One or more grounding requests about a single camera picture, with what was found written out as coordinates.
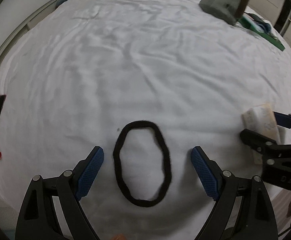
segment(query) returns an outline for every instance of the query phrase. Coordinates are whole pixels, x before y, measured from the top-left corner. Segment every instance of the black hair tie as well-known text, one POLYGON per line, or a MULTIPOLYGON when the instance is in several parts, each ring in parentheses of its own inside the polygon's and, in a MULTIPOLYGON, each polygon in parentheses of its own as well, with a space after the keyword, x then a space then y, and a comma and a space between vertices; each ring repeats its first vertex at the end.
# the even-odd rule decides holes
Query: black hair tie
POLYGON ((171 162, 170 162, 170 152, 169 149, 164 141, 164 138, 162 136, 162 133, 159 129, 159 127, 149 121, 135 121, 127 124, 121 131, 118 140, 115 144, 114 150, 113 150, 113 159, 114 159, 114 171, 115 171, 115 177, 117 179, 118 186, 125 196, 125 198, 130 201, 132 204, 139 206, 139 207, 153 207, 156 204, 158 204, 166 195, 167 190, 170 186, 172 174, 171 174, 171 162), (122 178, 122 166, 121 166, 121 160, 120 160, 120 150, 124 144, 124 141, 127 137, 127 133, 132 129, 140 129, 140 128, 152 128, 155 134, 155 138, 157 139, 157 142, 161 148, 162 154, 163 154, 163 171, 164 171, 164 181, 161 184, 158 197, 154 200, 143 200, 143 199, 135 199, 131 196, 130 190, 127 187, 127 184, 125 184, 123 178, 122 178))

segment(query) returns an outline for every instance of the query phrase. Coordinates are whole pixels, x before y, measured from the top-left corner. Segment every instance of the metal screw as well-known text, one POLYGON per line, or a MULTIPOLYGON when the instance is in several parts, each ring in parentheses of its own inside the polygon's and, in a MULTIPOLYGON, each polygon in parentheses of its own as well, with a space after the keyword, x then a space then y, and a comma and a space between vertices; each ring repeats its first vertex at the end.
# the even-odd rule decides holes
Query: metal screw
POLYGON ((37 181, 40 179, 40 175, 35 175, 33 178, 32 178, 34 181, 37 181))
POLYGON ((232 173, 230 171, 223 171, 223 175, 225 177, 230 177, 232 175, 232 173))
POLYGON ((70 177, 70 176, 72 175, 72 171, 67 170, 67 171, 63 172, 63 175, 64 175, 65 177, 70 177))
POLYGON ((268 163, 268 165, 273 165, 274 164, 274 160, 273 159, 269 159, 266 161, 266 163, 268 163))
POLYGON ((261 178, 259 176, 254 176, 254 180, 257 181, 257 182, 260 182, 261 178))

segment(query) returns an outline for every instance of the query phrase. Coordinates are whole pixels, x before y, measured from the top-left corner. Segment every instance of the blue gripper pad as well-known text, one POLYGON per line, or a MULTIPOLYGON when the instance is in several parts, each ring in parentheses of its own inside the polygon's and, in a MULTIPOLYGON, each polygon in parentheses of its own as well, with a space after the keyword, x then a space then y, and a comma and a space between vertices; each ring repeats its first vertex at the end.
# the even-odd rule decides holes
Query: blue gripper pad
POLYGON ((78 179, 78 187, 75 193, 76 199, 78 201, 80 201, 82 197, 85 197, 88 194, 93 181, 101 168, 103 160, 103 149, 99 147, 78 179))
POLYGON ((273 113, 279 126, 283 126, 289 129, 291 128, 291 115, 281 114, 278 112, 273 113))
POLYGON ((218 180, 215 178, 212 171, 209 169, 207 163, 205 162, 196 147, 192 149, 191 162, 199 176, 205 192, 209 197, 213 198, 214 201, 217 201, 220 197, 220 194, 218 192, 218 180))

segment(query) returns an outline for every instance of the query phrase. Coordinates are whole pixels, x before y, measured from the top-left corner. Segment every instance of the white bed sheet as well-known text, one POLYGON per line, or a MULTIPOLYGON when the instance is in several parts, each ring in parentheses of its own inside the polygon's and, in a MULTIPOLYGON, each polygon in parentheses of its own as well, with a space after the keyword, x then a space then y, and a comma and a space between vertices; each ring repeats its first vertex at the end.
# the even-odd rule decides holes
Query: white bed sheet
MULTIPOLYGON (((214 202, 189 150, 200 145, 222 169, 250 178, 260 167, 239 140, 241 114, 265 102, 291 113, 286 42, 281 52, 199 1, 69 0, 24 35, 0 68, 0 197, 19 210, 34 175, 59 176, 100 145, 103 166, 81 200, 99 237, 194 239, 214 202), (170 149, 172 183, 151 208, 127 201, 114 175, 115 142, 136 120, 156 123, 170 149)), ((132 195, 154 197, 163 173, 152 134, 131 131, 121 160, 132 195)), ((268 189, 271 198, 279 191, 268 189)))

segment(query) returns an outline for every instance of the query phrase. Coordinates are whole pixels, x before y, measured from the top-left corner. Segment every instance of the bed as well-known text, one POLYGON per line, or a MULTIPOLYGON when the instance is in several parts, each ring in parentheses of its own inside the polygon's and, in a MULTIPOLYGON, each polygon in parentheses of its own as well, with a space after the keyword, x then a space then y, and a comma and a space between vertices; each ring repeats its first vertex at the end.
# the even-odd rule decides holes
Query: bed
MULTIPOLYGON (((199 1, 69 0, 21 37, 0 67, 0 198, 20 210, 34 175, 58 176, 99 145, 104 164, 81 205, 101 239, 194 239, 214 202, 189 150, 200 145, 236 176, 260 174, 239 140, 241 114, 266 102, 291 113, 291 49, 204 13, 199 1), (156 123, 170 150, 172 182, 151 208, 126 200, 114 174, 118 135, 137 120, 156 123)), ((128 134, 121 161, 135 198, 156 195, 161 156, 148 130, 128 134)), ((267 187, 271 199, 281 190, 267 187)))

